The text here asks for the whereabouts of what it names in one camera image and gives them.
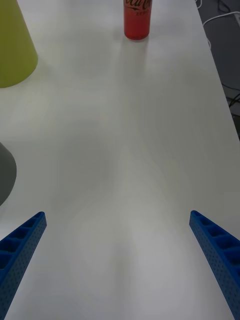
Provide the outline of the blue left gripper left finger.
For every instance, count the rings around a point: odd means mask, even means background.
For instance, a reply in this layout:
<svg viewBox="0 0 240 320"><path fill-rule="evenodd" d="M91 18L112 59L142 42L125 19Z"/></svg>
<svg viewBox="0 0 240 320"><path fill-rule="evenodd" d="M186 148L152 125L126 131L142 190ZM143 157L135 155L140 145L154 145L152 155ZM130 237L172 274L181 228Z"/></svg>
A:
<svg viewBox="0 0 240 320"><path fill-rule="evenodd" d="M47 227L40 211L0 241L0 319L3 320Z"/></svg>

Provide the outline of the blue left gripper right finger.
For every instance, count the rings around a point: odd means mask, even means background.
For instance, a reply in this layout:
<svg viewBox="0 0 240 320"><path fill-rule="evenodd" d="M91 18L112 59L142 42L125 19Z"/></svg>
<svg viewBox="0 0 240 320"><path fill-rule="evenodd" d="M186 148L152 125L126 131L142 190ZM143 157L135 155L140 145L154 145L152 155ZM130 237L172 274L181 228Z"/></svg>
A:
<svg viewBox="0 0 240 320"><path fill-rule="evenodd" d="M189 226L235 320L240 319L240 241L196 210Z"/></svg>

